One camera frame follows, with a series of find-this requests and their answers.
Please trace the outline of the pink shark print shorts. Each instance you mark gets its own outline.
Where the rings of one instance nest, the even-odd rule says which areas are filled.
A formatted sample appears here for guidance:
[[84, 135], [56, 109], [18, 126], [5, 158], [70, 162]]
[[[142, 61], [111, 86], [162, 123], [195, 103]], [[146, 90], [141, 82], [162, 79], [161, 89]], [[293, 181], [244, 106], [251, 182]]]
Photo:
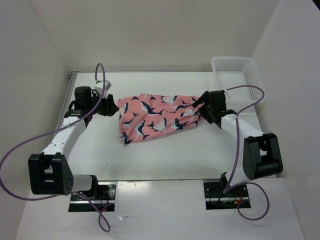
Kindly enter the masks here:
[[195, 95], [155, 95], [143, 93], [121, 98], [119, 131], [123, 145], [149, 141], [172, 134], [178, 130], [196, 127], [202, 120], [199, 108], [193, 104]]

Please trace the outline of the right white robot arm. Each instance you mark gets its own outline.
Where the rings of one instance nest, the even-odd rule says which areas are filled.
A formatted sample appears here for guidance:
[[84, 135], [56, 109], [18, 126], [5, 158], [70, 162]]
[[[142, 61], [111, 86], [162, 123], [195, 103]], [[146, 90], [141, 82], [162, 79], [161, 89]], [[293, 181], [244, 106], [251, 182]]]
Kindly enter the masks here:
[[274, 133], [264, 133], [240, 118], [241, 110], [227, 108], [224, 90], [206, 91], [192, 107], [209, 123], [236, 138], [232, 170], [221, 174], [219, 191], [230, 197], [241, 184], [280, 174], [283, 161], [279, 141]]

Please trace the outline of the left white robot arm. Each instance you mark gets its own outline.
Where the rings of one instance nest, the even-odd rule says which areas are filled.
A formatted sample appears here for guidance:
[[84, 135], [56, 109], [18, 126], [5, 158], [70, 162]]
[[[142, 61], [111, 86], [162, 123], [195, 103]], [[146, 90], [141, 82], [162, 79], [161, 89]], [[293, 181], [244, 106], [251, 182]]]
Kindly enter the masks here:
[[111, 117], [119, 108], [112, 94], [101, 95], [89, 86], [77, 87], [75, 99], [64, 115], [62, 130], [39, 154], [28, 159], [31, 191], [35, 195], [69, 195], [82, 192], [89, 200], [100, 194], [98, 179], [92, 174], [73, 174], [68, 158], [95, 114]]

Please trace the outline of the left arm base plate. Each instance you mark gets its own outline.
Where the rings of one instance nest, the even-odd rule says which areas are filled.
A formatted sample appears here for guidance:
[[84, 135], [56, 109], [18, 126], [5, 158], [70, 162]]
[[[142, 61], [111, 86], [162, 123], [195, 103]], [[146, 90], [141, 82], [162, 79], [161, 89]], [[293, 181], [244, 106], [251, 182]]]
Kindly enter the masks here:
[[103, 212], [115, 211], [116, 187], [114, 182], [100, 182], [98, 184], [97, 193], [92, 196], [83, 197], [76, 193], [70, 197], [68, 212], [69, 213], [86, 213], [95, 212], [95, 208], [90, 202], [99, 210]]

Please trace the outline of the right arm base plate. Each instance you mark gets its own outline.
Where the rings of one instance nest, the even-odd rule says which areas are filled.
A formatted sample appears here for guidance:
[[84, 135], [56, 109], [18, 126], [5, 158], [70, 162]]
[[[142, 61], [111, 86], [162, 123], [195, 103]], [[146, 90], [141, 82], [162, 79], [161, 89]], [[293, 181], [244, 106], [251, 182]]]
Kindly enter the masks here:
[[226, 194], [218, 179], [205, 180], [203, 182], [206, 210], [231, 210], [239, 208], [251, 208], [247, 186], [238, 186]]

